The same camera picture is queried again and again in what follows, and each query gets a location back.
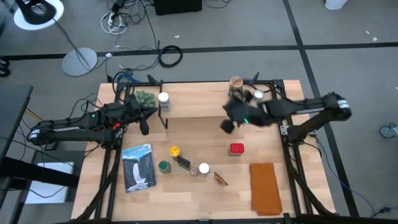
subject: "wooden block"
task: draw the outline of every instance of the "wooden block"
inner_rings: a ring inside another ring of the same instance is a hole
[[[217,184],[221,186],[228,186],[228,183],[216,172],[214,172],[214,179],[216,180]]]

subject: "orange towel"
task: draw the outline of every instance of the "orange towel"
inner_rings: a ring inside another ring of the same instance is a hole
[[[258,215],[280,215],[278,183],[273,164],[250,164],[251,208]]]

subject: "waterfall picture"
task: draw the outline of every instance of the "waterfall picture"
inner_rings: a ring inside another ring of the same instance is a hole
[[[150,144],[122,150],[126,193],[156,185],[154,161]]]

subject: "red block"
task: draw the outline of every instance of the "red block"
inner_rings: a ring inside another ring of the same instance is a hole
[[[244,146],[242,143],[232,143],[228,152],[230,156],[241,156],[244,153]]]

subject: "wooden table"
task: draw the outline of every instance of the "wooden table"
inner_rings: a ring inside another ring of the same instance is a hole
[[[303,99],[298,80],[284,80],[284,85],[290,99]],[[150,143],[155,164],[169,161],[172,173],[162,174],[155,168],[155,187],[126,194],[123,166],[120,165],[112,221],[268,218],[259,217],[251,210],[251,163],[274,163],[282,213],[295,216],[278,125],[267,128],[242,125],[233,134],[224,133],[220,123],[226,113],[221,105],[227,100],[228,82],[170,83],[164,84],[163,88],[169,93],[172,105],[170,112],[162,112],[162,117],[169,119],[169,128],[166,130],[156,115],[148,119],[150,134],[147,136],[141,134],[138,124],[130,124],[124,135],[123,148]],[[153,92],[156,96],[159,93],[159,87],[137,86],[136,90]],[[100,86],[98,98],[102,103],[113,102],[111,84]],[[294,124],[307,119],[307,114],[293,116]],[[228,156],[227,148],[232,142],[244,143],[245,153],[241,157]],[[306,142],[316,145],[311,137],[307,137]],[[88,143],[87,150],[95,145]],[[208,163],[211,171],[219,173],[229,185],[218,185],[213,174],[207,178],[191,177],[169,156],[171,146],[178,146],[194,166]],[[300,153],[308,186],[327,209],[335,211],[319,152],[311,146],[301,145]],[[79,216],[94,197],[103,160],[103,149],[85,159],[72,218]],[[305,211],[301,191],[298,192],[302,211]],[[102,217],[105,217],[108,196],[109,189],[104,196]]]

